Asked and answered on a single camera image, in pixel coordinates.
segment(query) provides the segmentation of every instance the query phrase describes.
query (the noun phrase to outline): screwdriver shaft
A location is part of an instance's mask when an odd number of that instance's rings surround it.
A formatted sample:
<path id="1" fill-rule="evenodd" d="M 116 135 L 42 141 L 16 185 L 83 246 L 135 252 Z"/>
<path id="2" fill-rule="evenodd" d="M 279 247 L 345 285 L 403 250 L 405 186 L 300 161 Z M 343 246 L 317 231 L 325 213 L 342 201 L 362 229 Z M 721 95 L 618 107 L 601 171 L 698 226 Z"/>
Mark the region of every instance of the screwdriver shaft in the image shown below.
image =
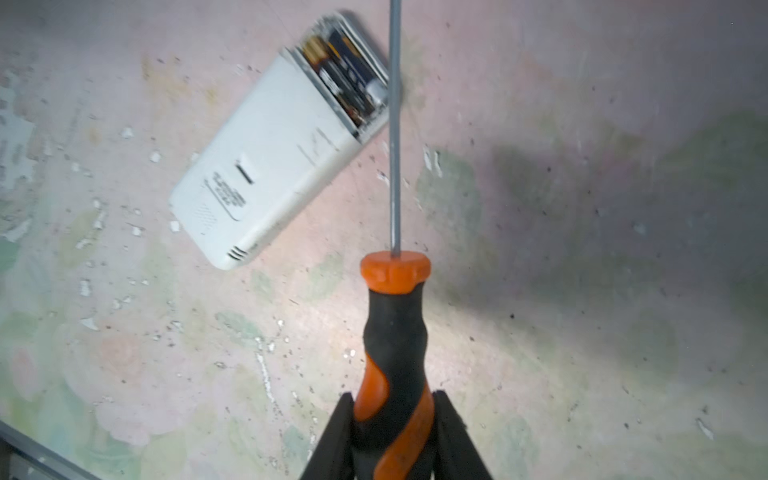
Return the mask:
<path id="1" fill-rule="evenodd" d="M 389 240 L 392 256 L 400 256 L 400 11 L 389 6 Z"/>

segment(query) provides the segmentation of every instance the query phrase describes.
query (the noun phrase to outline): black slot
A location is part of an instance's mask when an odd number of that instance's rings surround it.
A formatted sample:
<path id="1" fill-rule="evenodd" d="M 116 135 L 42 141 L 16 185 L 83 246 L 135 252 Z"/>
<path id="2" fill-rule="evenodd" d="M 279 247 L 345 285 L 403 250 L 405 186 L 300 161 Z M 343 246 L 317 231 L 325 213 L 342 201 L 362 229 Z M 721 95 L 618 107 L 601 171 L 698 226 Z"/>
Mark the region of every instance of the black slot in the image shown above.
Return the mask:
<path id="1" fill-rule="evenodd" d="M 243 169 L 243 168 L 240 166 L 240 164 L 235 164 L 235 168 L 236 168 L 237 170 L 239 170 L 239 171 L 240 171 L 240 173 L 242 173 L 242 174 L 243 174 L 243 177 L 245 177 L 245 180 L 246 180 L 246 181 L 247 181 L 249 184 L 253 185 L 253 180 L 251 180 L 251 179 L 250 179 L 250 177 L 248 176 L 248 174 L 247 174 L 247 173 L 245 173 L 245 170 L 244 170 L 244 169 Z"/>

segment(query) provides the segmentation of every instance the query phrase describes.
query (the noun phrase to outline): screwdriver handle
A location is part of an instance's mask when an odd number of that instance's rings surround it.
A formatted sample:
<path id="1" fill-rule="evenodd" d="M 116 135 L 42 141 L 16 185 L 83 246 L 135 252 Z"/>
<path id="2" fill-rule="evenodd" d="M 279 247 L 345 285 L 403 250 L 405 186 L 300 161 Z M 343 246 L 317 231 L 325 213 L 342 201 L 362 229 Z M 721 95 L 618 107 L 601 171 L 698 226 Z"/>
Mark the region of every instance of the screwdriver handle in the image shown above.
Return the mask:
<path id="1" fill-rule="evenodd" d="M 353 461 L 360 480 L 427 479 L 435 403 L 424 373 L 422 290 L 431 272 L 417 252 L 371 253 L 360 265 L 369 287 L 363 333 L 366 371 L 353 409 Z"/>

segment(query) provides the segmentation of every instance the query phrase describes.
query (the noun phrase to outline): peeled surface patch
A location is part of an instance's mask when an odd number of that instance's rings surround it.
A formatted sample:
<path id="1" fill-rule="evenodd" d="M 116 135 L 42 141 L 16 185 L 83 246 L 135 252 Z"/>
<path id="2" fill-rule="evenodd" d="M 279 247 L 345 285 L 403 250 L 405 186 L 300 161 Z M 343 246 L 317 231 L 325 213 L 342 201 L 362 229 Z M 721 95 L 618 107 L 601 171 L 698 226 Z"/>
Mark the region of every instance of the peeled surface patch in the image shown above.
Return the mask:
<path id="1" fill-rule="evenodd" d="M 35 125 L 17 116 L 13 111 L 18 85 L 18 77 L 6 70 L 2 76 L 7 78 L 8 87 L 0 87 L 0 186 L 2 190 L 13 190 L 16 180 L 26 178 L 32 181 L 35 173 L 35 161 L 27 158 L 27 144 Z"/>

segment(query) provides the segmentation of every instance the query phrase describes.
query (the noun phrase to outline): battery compartment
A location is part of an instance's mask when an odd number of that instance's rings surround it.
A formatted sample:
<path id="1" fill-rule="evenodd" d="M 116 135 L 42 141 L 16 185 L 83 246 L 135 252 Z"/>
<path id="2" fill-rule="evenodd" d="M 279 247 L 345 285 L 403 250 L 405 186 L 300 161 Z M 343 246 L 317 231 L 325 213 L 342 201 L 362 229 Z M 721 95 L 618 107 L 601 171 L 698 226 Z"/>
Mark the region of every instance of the battery compartment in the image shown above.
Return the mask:
<path id="1" fill-rule="evenodd" d="M 387 70 L 343 14 L 318 20 L 290 54 L 358 141 L 368 141 L 386 122 Z"/>

